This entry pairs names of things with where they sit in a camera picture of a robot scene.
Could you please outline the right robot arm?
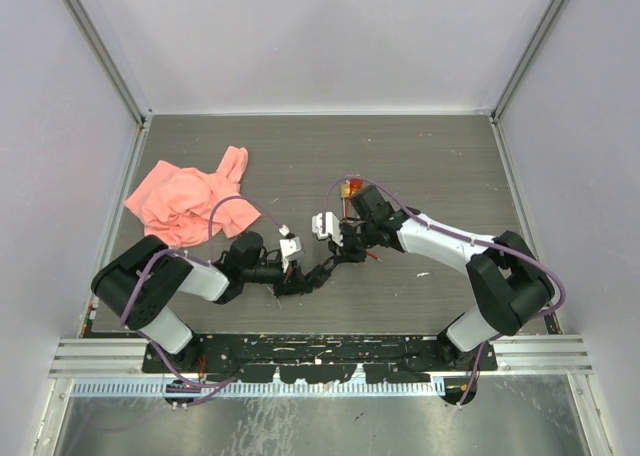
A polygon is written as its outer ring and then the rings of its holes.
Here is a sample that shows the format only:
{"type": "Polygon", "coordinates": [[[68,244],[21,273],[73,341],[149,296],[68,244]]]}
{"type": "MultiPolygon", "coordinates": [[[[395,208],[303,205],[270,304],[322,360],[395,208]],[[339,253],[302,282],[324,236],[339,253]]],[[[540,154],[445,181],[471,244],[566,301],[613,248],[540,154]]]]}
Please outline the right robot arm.
{"type": "Polygon", "coordinates": [[[315,237],[329,241],[338,258],[360,261],[380,246],[426,257],[468,278],[474,305],[436,339],[436,356],[449,369],[462,369],[483,343],[514,336],[542,316],[559,288],[513,231],[475,235],[444,225],[374,184],[357,190],[351,205],[357,213],[353,221],[327,210],[311,219],[315,237]]]}

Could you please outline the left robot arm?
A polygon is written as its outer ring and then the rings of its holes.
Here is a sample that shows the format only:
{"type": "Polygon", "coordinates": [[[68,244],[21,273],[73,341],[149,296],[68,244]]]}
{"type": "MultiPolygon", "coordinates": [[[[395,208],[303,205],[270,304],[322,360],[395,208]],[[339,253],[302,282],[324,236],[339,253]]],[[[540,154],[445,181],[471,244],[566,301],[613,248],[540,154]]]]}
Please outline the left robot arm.
{"type": "Polygon", "coordinates": [[[245,231],[218,260],[201,264],[147,236],[102,268],[91,291],[124,327],[156,343],[170,366],[188,372],[199,363],[201,344],[169,309],[173,296],[185,293],[223,305],[247,284],[269,286],[276,296],[306,294],[312,291],[310,278],[294,260],[301,254],[297,237],[282,239],[280,248],[269,252],[261,235],[245,231]]]}

